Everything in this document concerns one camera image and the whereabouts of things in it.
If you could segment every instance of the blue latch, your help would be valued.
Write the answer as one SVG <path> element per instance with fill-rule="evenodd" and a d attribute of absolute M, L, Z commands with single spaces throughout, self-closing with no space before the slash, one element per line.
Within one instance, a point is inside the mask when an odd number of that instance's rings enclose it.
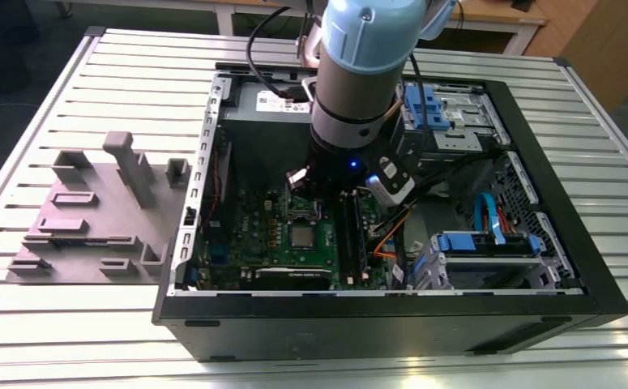
<path fill-rule="evenodd" d="M 450 128 L 450 123 L 445 120 L 441 113 L 441 102 L 436 99 L 433 88 L 424 86 L 425 97 L 425 116 L 428 119 L 429 130 L 445 131 Z M 421 115 L 421 98 L 420 89 L 417 87 L 405 87 L 404 104 L 408 107 L 409 114 L 413 119 L 413 128 L 421 130 L 424 128 L 424 116 Z"/>

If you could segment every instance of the black cable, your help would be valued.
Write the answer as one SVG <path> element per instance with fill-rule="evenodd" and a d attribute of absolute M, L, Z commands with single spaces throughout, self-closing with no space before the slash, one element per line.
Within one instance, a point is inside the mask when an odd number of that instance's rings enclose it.
<path fill-rule="evenodd" d="M 305 0 L 305 11 L 310 14 L 310 20 L 316 24 L 316 26 L 321 27 L 321 21 L 316 17 L 316 12 L 313 10 L 313 1 Z"/>
<path fill-rule="evenodd" d="M 421 100 L 421 121 L 424 130 L 421 131 L 421 142 L 420 149 L 416 151 L 417 156 L 421 157 L 421 152 L 424 151 L 425 141 L 429 138 L 429 116 L 425 111 L 425 94 L 424 94 L 424 82 L 421 81 L 420 66 L 417 65 L 417 60 L 413 57 L 413 53 L 409 54 L 409 61 L 412 62 L 413 75 L 416 77 L 417 88 L 420 90 L 420 100 Z"/>
<path fill-rule="evenodd" d="M 461 156 L 457 160 L 454 160 L 448 166 L 444 166 L 442 169 L 438 169 L 432 175 L 424 178 L 417 185 L 414 185 L 412 191 L 408 194 L 408 198 L 412 196 L 418 198 L 436 184 L 444 182 L 448 177 L 464 166 L 468 164 L 477 162 L 478 160 L 490 160 L 494 157 L 502 154 L 501 149 L 494 149 L 488 152 L 480 152 L 478 154 L 470 154 L 466 156 Z"/>
<path fill-rule="evenodd" d="M 268 90 L 276 94 L 277 97 L 282 99 L 288 99 L 290 96 L 285 91 L 277 90 L 274 88 L 274 85 L 272 85 L 270 81 L 268 81 L 262 75 L 258 72 L 258 69 L 256 69 L 256 65 L 253 64 L 253 59 L 250 58 L 250 47 L 253 46 L 253 40 L 256 38 L 256 35 L 258 35 L 260 29 L 273 20 L 282 12 L 285 12 L 289 9 L 288 6 L 284 6 L 278 10 L 276 10 L 272 14 L 268 15 L 265 19 L 258 23 L 253 31 L 250 32 L 250 35 L 248 36 L 248 42 L 246 42 L 246 62 L 248 62 L 248 68 L 253 72 L 253 75 L 256 79 L 262 83 L 262 85 L 268 88 Z"/>
<path fill-rule="evenodd" d="M 462 31 L 462 26 L 465 25 L 465 9 L 462 8 L 462 3 L 457 0 L 457 7 L 460 9 L 460 16 L 457 18 L 457 31 Z"/>
<path fill-rule="evenodd" d="M 405 212 L 410 211 L 412 206 L 416 204 L 420 197 L 425 195 L 425 193 L 434 185 L 444 182 L 457 170 L 460 170 L 472 162 L 477 162 L 478 160 L 490 160 L 496 158 L 502 154 L 502 152 L 504 151 L 501 149 L 494 149 L 488 152 L 480 152 L 478 154 L 461 156 L 457 160 L 450 162 L 449 165 L 442 166 L 442 168 L 440 168 L 433 174 L 430 174 L 414 185 L 413 189 L 409 191 L 405 199 L 402 200 L 402 204 L 396 207 L 396 213 L 392 214 L 386 221 L 381 222 L 373 228 L 373 232 L 380 231 L 386 225 L 394 223 L 396 220 L 400 220 L 404 217 Z"/>
<path fill-rule="evenodd" d="M 297 38 L 297 42 L 300 45 L 296 48 L 296 59 L 301 58 L 301 53 L 304 52 L 304 29 L 305 25 L 309 23 L 309 13 L 304 12 L 304 19 L 301 20 L 301 25 L 300 25 L 300 37 Z"/>

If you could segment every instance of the metal frame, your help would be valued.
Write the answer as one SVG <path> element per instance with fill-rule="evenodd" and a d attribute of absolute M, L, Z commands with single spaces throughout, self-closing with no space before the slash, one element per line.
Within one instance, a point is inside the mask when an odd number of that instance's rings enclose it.
<path fill-rule="evenodd" d="M 65 87 L 65 92 L 51 92 L 55 108 L 42 107 L 37 113 L 42 123 L 34 121 L 27 127 L 27 131 L 35 127 L 34 134 L 25 133 L 33 139 L 23 136 L 3 165 L 6 173 L 0 173 L 0 229 L 11 231 L 0 232 L 1 253 L 22 234 L 17 228 L 34 221 L 37 209 L 27 207 L 37 204 L 53 179 L 41 173 L 46 168 L 37 166 L 50 163 L 57 148 L 95 144 L 105 127 L 121 129 L 133 124 L 135 141 L 152 150 L 150 158 L 166 160 L 169 149 L 173 155 L 190 156 L 196 138 L 188 134 L 200 128 L 204 88 L 209 86 L 205 80 L 212 78 L 208 69 L 214 61 L 236 61 L 245 45 L 240 37 L 106 30 L 89 50 L 94 55 L 82 60 L 90 41 L 83 38 L 82 49 L 78 46 L 54 85 L 53 91 Z M 620 152 L 622 135 L 617 142 L 596 117 L 601 109 L 585 103 L 576 83 L 549 58 L 441 50 L 417 50 L 416 58 L 426 76 L 490 78 L 508 83 L 628 299 L 628 152 Z M 296 65 L 292 42 L 257 40 L 254 61 Z M 158 73 L 153 66 L 173 71 Z M 71 67 L 85 77 L 71 76 Z M 405 72 L 410 75 L 409 66 Z M 123 104 L 111 105 L 126 98 Z M 74 103 L 62 102 L 73 99 Z M 150 103 L 161 106 L 153 108 Z M 178 104 L 193 105 L 196 110 L 180 109 Z M 82 116 L 61 118 L 61 113 Z M 109 113 L 115 118 L 101 118 Z M 150 126 L 158 115 L 169 121 Z M 86 150 L 86 155 L 91 160 L 99 158 L 95 150 Z M 197 364 L 170 333 L 150 324 L 157 287 L 7 285 L 2 279 L 9 260 L 0 254 L 0 383 L 25 387 L 53 382 L 73 387 L 94 383 L 137 387 L 148 382 L 168 388 L 202 384 L 501 389 L 521 387 L 525 381 L 545 388 L 584 379 L 590 387 L 628 387 L 628 317 L 592 330 L 572 331 L 512 356 Z"/>

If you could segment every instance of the wire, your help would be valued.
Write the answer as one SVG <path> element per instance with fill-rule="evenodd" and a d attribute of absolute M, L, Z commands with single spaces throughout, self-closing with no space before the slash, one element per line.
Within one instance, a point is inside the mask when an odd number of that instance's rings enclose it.
<path fill-rule="evenodd" d="M 416 77 L 417 88 L 420 90 L 420 100 L 421 100 L 420 102 L 421 103 L 421 121 L 422 121 L 424 131 L 421 131 L 420 149 L 416 151 L 417 156 L 421 156 L 421 152 L 424 151 L 424 147 L 425 147 L 425 141 L 428 140 L 428 137 L 429 137 L 429 117 L 425 112 L 424 82 L 421 81 L 420 66 L 417 65 L 417 60 L 413 57 L 413 53 L 409 54 L 409 61 L 412 62 L 413 75 Z"/>
<path fill-rule="evenodd" d="M 408 196 L 404 199 L 402 204 L 398 206 L 401 208 L 390 218 L 381 222 L 373 232 L 380 231 L 389 223 L 397 220 L 405 211 L 417 203 L 420 197 L 425 194 L 425 192 L 438 183 L 444 182 L 450 174 L 453 174 L 460 168 L 476 162 L 478 160 L 489 160 L 496 156 L 500 156 L 502 150 L 494 149 L 488 152 L 480 152 L 478 154 L 473 154 L 469 156 L 462 156 L 457 160 L 454 160 L 448 166 L 444 166 L 438 169 L 433 174 L 430 174 L 424 180 L 421 180 L 413 187 L 412 191 L 408 193 Z"/>
<path fill-rule="evenodd" d="M 460 168 L 472 162 L 477 162 L 478 160 L 490 160 L 492 158 L 500 156 L 501 153 L 502 150 L 494 149 L 488 152 L 480 152 L 478 154 L 460 157 L 453 161 L 453 163 L 450 163 L 450 165 L 444 166 L 442 169 L 438 169 L 432 175 L 421 180 L 421 182 L 412 189 L 412 192 L 409 192 L 408 197 L 413 196 L 412 198 L 416 198 L 417 195 L 424 194 L 436 184 L 444 182 L 450 174 L 453 174 Z"/>
<path fill-rule="evenodd" d="M 462 3 L 457 0 L 457 7 L 460 9 L 460 16 L 457 18 L 457 31 L 462 31 L 462 26 L 465 25 L 465 9 L 462 8 Z"/>
<path fill-rule="evenodd" d="M 248 68 L 253 72 L 253 75 L 256 79 L 262 83 L 262 85 L 268 88 L 268 90 L 274 93 L 274 95 L 282 99 L 290 99 L 290 95 L 285 91 L 277 90 L 274 86 L 272 85 L 270 81 L 268 81 L 262 75 L 258 72 L 258 69 L 256 69 L 256 65 L 253 64 L 253 59 L 250 58 L 250 48 L 253 46 L 253 41 L 256 39 L 256 35 L 258 35 L 260 29 L 273 20 L 282 12 L 285 12 L 289 9 L 288 6 L 284 6 L 282 8 L 277 9 L 272 14 L 268 15 L 265 19 L 262 19 L 250 32 L 250 35 L 248 36 L 248 42 L 246 42 L 246 62 L 248 62 Z"/>
<path fill-rule="evenodd" d="M 388 255 L 386 253 L 380 253 L 380 248 L 382 247 L 382 245 L 385 244 L 385 242 L 388 242 L 388 239 L 390 238 L 392 233 L 396 232 L 396 229 L 402 225 L 404 221 L 408 219 L 409 213 L 412 213 L 412 210 L 408 210 L 408 212 L 405 213 L 404 217 L 397 221 L 396 225 L 392 226 L 390 231 L 389 231 L 388 234 L 384 236 L 384 238 L 380 240 L 378 245 L 377 245 L 376 248 L 373 249 L 373 256 L 385 256 L 385 255 Z"/>
<path fill-rule="evenodd" d="M 301 25 L 300 25 L 300 36 L 297 38 L 297 42 L 300 43 L 300 45 L 296 48 L 296 59 L 301 58 L 301 54 L 304 52 L 304 33 L 305 33 L 304 29 L 308 23 L 309 23 L 309 13 L 304 12 L 304 19 L 301 20 Z"/>

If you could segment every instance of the motherboard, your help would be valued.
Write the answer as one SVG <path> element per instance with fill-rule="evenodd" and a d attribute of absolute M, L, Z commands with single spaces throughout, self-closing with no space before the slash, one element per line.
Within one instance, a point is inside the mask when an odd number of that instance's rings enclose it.
<path fill-rule="evenodd" d="M 369 234 L 380 218 L 370 194 L 360 194 L 358 210 Z M 340 281 L 333 212 L 322 202 L 292 196 L 284 189 L 240 190 L 232 226 L 226 242 L 205 245 L 210 289 L 257 289 L 262 279 L 273 289 L 296 289 L 301 284 L 313 290 L 385 288 L 381 267 L 366 270 L 361 283 Z"/>

